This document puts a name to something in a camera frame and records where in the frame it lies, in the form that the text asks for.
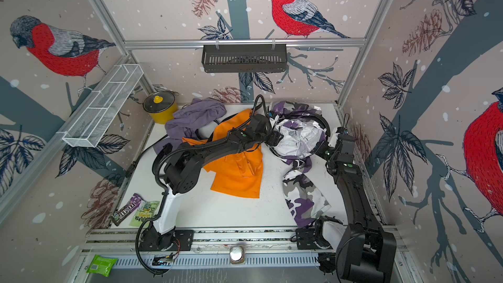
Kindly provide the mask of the purple camouflage trousers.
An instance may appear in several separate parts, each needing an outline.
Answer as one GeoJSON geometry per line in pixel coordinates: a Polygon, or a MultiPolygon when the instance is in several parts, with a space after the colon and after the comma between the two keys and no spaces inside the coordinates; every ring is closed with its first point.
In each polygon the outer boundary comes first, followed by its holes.
{"type": "Polygon", "coordinates": [[[331,206],[322,192],[307,176],[312,168],[311,157],[328,137],[330,127],[322,109],[308,104],[279,101],[269,106],[273,131],[279,135],[270,145],[273,155],[291,168],[282,178],[285,202],[298,228],[312,225],[331,206]]]}

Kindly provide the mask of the orange trousers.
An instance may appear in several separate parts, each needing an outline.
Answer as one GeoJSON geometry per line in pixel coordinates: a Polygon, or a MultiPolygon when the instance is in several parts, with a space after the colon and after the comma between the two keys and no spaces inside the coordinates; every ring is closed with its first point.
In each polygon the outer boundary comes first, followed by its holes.
{"type": "MultiPolygon", "coordinates": [[[[243,124],[252,113],[251,109],[241,111],[228,121],[223,121],[214,130],[213,139],[224,138],[228,131],[243,124]]],[[[182,142],[190,145],[201,145],[207,140],[182,138],[182,142]]],[[[222,157],[204,166],[207,172],[214,172],[216,176],[211,190],[227,195],[259,199],[261,180],[263,175],[263,153],[261,148],[252,152],[243,152],[222,157]]]]}

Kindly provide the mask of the lavender purple trousers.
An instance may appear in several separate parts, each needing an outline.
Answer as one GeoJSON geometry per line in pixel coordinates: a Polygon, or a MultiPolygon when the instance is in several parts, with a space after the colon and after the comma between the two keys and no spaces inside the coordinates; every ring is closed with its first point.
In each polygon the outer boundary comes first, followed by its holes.
{"type": "Polygon", "coordinates": [[[177,150],[183,138],[198,140],[197,131],[218,120],[227,113],[225,105],[211,99],[195,98],[192,103],[173,114],[165,124],[167,137],[157,142],[153,149],[159,154],[166,146],[177,150]]]}

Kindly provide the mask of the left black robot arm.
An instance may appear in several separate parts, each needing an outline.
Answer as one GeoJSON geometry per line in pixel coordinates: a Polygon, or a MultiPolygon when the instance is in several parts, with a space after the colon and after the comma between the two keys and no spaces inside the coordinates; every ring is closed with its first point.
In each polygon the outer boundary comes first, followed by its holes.
{"type": "Polygon", "coordinates": [[[200,145],[183,143],[175,151],[157,155],[152,173],[163,189],[162,200],[158,212],[139,226],[136,251],[170,248],[183,197],[196,186],[203,167],[228,155],[253,152],[270,141],[273,130],[269,117],[265,99],[258,95],[250,116],[222,139],[200,145]]]}

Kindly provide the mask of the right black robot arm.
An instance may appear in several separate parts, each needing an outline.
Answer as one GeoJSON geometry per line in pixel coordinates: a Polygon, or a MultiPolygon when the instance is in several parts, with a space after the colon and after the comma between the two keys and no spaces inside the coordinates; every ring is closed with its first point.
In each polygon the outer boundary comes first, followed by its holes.
{"type": "Polygon", "coordinates": [[[323,257],[320,268],[337,279],[351,282],[390,282],[397,243],[374,215],[364,190],[360,167],[353,163],[355,137],[342,132],[334,147],[324,142],[316,152],[326,160],[345,206],[347,224],[334,217],[320,217],[325,242],[335,249],[333,260],[323,257]]]}

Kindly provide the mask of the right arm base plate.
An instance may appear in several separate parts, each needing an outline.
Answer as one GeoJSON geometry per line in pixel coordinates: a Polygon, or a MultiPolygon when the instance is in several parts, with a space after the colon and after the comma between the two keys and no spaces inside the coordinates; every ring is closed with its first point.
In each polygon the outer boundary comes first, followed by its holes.
{"type": "Polygon", "coordinates": [[[341,234],[329,229],[296,229],[293,241],[298,250],[333,250],[341,242],[341,234]]]}

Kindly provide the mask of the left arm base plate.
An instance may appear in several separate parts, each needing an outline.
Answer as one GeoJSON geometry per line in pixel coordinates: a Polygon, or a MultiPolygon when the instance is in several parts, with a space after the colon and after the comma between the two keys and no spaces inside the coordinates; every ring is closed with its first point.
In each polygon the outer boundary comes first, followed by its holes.
{"type": "Polygon", "coordinates": [[[161,235],[152,227],[142,231],[139,239],[139,251],[190,251],[194,234],[195,232],[192,229],[173,229],[161,235]]]}

